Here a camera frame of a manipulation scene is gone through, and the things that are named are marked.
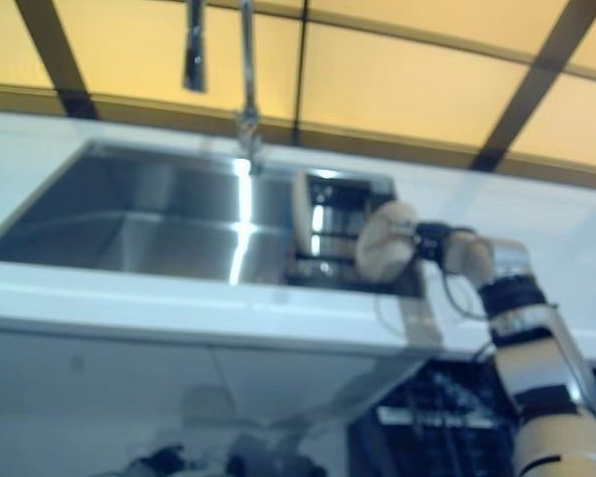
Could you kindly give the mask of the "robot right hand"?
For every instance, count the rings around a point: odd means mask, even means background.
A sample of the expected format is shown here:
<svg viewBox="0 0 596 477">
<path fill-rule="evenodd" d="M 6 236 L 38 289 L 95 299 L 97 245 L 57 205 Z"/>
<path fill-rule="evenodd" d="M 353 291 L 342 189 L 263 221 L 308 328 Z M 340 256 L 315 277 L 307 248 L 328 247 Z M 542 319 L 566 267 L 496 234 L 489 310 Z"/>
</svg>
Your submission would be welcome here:
<svg viewBox="0 0 596 477">
<path fill-rule="evenodd" d="M 447 240 L 455 228 L 439 222 L 400 222 L 393 226 L 393 231 L 411 246 L 414 259 L 433 262 L 440 270 L 446 270 Z"/>
</svg>

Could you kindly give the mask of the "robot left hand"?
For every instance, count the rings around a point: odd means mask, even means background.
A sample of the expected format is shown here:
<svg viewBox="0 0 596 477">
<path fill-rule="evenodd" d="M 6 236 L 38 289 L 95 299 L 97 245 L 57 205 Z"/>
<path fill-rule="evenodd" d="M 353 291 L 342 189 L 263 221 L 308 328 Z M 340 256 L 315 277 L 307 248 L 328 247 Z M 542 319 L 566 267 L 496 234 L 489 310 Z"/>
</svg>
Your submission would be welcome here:
<svg viewBox="0 0 596 477">
<path fill-rule="evenodd" d="M 177 473 L 192 470 L 194 464 L 186 460 L 179 445 L 162 447 L 144 459 L 145 464 L 155 476 L 174 476 Z"/>
</svg>

